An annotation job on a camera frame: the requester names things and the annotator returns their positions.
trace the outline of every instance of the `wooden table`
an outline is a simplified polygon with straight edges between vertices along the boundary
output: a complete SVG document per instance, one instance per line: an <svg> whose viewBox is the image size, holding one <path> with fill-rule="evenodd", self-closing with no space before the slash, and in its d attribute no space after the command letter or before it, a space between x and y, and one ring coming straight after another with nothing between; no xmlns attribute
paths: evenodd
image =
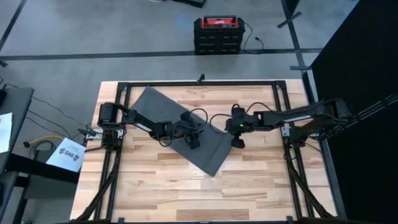
<svg viewBox="0 0 398 224"><path fill-rule="evenodd" d="M114 102L117 82L103 82L99 90L93 126L100 104ZM286 80L292 108L307 104L301 80ZM270 86L160 86L158 91L187 109L201 107L209 117L230 113L239 103L248 107L261 101L275 109ZM134 87L130 105L144 87ZM254 110L266 110L254 106ZM200 111L197 115L204 117ZM212 123L223 129L225 117ZM147 133L127 126L113 210L113 222L286 220L295 216L280 131L244 134L245 149L231 150L215 177L189 163L171 148L164 148ZM318 147L314 141L308 141ZM100 140L87 148L100 145ZM335 208L320 153L310 147L301 149L310 189L335 215ZM71 218L79 216L98 191L105 151L88 152L81 169ZM306 215L299 191L303 215ZM101 216L106 213L104 197Z"/></svg>

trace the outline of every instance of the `wood grain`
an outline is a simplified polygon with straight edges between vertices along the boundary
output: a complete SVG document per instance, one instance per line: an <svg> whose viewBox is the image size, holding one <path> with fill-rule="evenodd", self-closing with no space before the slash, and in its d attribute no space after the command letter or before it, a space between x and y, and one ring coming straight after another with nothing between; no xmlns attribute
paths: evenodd
<svg viewBox="0 0 398 224"><path fill-rule="evenodd" d="M286 84L292 107L306 105L301 80L286 80ZM117 82L101 84L93 127L96 127L100 105L114 101L116 86ZM269 86L160 86L156 89L190 110L205 109L209 116L230 113L234 103L248 107L260 101L275 108ZM134 87L129 104L143 91L144 87ZM266 109L256 105L254 110ZM200 111L197 115L204 118ZM223 129L225 119L217 117L213 125ZM273 221L285 220L288 215L295 217L280 131L243 134L243 139L246 148L232 148L220 170L211 177L171 148L159 146L144 131L127 126L113 222L118 217L124 217L127 222ZM314 141L309 142L318 147ZM87 148L99 145L100 141L91 141ZM320 153L303 147L302 155L311 190L324 207L335 214ZM79 216L95 196L103 158L104 151L85 155L71 218ZM105 197L101 217L106 212L107 201ZM301 206L305 215L303 198Z"/></svg>

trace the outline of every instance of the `yellow cable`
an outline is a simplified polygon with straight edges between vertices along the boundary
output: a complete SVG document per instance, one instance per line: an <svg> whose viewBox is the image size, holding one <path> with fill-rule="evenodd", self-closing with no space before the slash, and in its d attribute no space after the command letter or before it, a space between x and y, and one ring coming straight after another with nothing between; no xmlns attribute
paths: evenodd
<svg viewBox="0 0 398 224"><path fill-rule="evenodd" d="M35 144L35 143L37 143L37 142L39 142L41 140L49 139L49 138L56 138L56 139L63 140L63 137L60 137L60 136L44 136L42 138L39 138L39 139L36 139L36 140L33 140L33 141L29 142L29 144L32 145L32 144ZM20 147L25 147L25 146L23 144L17 146L17 148L20 148Z"/></svg>

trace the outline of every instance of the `white paper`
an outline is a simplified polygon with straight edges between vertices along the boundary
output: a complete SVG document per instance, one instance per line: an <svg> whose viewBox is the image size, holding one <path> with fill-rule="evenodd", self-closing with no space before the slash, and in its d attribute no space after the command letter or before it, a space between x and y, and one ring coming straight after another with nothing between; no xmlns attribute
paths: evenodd
<svg viewBox="0 0 398 224"><path fill-rule="evenodd" d="M65 138L46 164L78 172L83 164L85 150L86 147Z"/></svg>
<svg viewBox="0 0 398 224"><path fill-rule="evenodd" d="M0 153L10 148L12 113L0 115Z"/></svg>

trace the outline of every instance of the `concrete floor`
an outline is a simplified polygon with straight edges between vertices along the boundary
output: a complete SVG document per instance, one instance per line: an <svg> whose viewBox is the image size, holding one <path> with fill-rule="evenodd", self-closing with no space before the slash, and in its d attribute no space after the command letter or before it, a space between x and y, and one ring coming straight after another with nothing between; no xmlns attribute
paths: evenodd
<svg viewBox="0 0 398 224"><path fill-rule="evenodd" d="M356 1L301 0L294 20L301 48L322 48L340 26ZM6 30L16 0L0 0L0 35ZM292 49L288 26L277 28L285 20L280 0L209 0L203 9L166 1L148 0L27 0L1 56L100 54L119 52L160 52L193 50L192 22L205 15L237 15L254 29L248 49ZM303 54L311 65L318 54ZM291 65L298 65L295 54L215 55L179 57L134 57L68 60L15 60L0 67L5 83L35 88L34 95L59 107L82 123L90 123L102 81L108 80L181 80L300 78ZM71 134L78 124L58 111L33 101L32 111L56 121ZM40 120L40 124L57 129ZM30 121L22 127L18 144L50 132ZM25 149L14 150L27 155ZM21 191L15 189L1 223L11 223ZM65 222L73 203L73 194L60 198L29 200L24 219L34 223Z"/></svg>

